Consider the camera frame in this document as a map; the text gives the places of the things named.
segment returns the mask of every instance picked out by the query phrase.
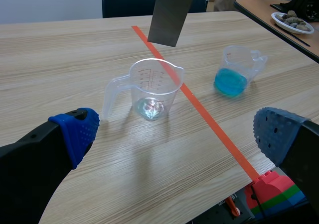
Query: stone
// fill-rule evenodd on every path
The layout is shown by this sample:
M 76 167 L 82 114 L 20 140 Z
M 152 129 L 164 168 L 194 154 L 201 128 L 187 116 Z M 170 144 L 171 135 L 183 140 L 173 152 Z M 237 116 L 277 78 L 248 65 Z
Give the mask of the stone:
M 300 24 L 301 22 L 304 22 L 304 20 L 302 20 L 301 18 L 298 18 L 298 24 Z
M 278 15 L 278 14 L 275 16 L 275 18 L 278 19 L 281 22 L 284 22 L 283 18 L 280 15 Z
M 289 17 L 297 17 L 297 14 L 294 12 L 294 11 L 288 11 L 288 13 L 287 13 L 287 18 L 289 18 Z
M 289 22 L 290 24 L 291 23 L 298 23 L 298 18 L 296 18 L 296 17 L 288 17 L 286 19 L 286 21 Z
M 293 27 L 293 28 L 296 28 L 297 25 L 298 25 L 298 23 L 291 23 L 291 24 L 290 24 L 290 26 Z
M 301 31 L 310 31 L 310 29 L 308 27 L 306 27 L 304 25 L 300 25 L 300 24 L 298 24 L 296 26 L 296 29 L 301 30 Z

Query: wood grain surface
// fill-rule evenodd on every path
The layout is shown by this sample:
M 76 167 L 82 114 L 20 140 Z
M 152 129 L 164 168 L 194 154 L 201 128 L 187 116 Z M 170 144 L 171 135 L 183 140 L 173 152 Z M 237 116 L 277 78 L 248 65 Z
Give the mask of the wood grain surface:
M 0 139 L 17 141 L 51 115 L 80 107 L 101 113 L 104 88 L 138 60 L 153 57 L 132 30 L 151 17 L 0 26 Z M 246 92 L 228 99 L 213 79 L 223 48 L 269 56 Z M 272 106 L 319 121 L 319 66 L 237 12 L 189 14 L 177 47 L 157 45 L 185 69 L 184 81 L 255 169 L 274 165 L 258 149 L 253 117 Z M 250 183 L 182 92 L 169 117 L 146 121 L 120 94 L 78 168 L 56 190 L 42 224 L 184 224 Z
M 249 12 L 254 14 L 256 17 L 267 23 L 273 29 L 279 31 L 284 36 L 288 37 L 290 40 L 294 41 L 298 45 L 302 46 L 306 50 L 311 53 L 319 56 L 319 31 L 316 29 L 319 22 L 312 22 L 311 25 L 315 28 L 315 32 L 313 34 L 294 34 L 294 36 L 298 37 L 300 40 L 307 43 L 309 46 L 304 45 L 302 42 L 298 41 L 294 37 L 290 36 L 286 32 L 284 32 L 281 28 L 279 28 L 275 21 L 272 19 L 271 14 L 274 12 L 278 12 L 276 9 L 270 6 L 270 4 L 280 4 L 286 3 L 286 0 L 236 0 L 242 7 L 247 9 Z

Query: chair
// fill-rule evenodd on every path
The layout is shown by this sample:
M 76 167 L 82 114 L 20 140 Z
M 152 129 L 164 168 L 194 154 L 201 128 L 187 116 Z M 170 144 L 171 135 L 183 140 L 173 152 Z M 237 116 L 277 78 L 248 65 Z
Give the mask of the chair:
M 152 15 L 155 0 L 102 0 L 103 18 Z M 193 0 L 189 12 L 206 12 L 206 0 Z

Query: gray panel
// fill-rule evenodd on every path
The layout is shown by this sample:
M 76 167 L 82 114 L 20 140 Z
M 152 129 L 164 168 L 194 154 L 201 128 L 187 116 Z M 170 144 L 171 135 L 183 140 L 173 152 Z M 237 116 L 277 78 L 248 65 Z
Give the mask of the gray panel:
M 149 42 L 176 47 L 193 0 L 156 0 Z

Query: plastic measuring cup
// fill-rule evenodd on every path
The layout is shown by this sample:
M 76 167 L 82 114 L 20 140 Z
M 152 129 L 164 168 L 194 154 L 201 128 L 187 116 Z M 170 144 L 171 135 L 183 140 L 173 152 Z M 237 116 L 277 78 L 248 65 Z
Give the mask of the plastic measuring cup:
M 105 88 L 102 117 L 106 119 L 117 93 L 131 89 L 132 105 L 141 117 L 153 121 L 165 117 L 183 83 L 184 69 L 156 59 L 144 59 L 129 74 L 114 78 Z
M 227 46 L 215 76 L 215 87 L 228 96 L 241 94 L 265 68 L 268 56 L 244 46 Z

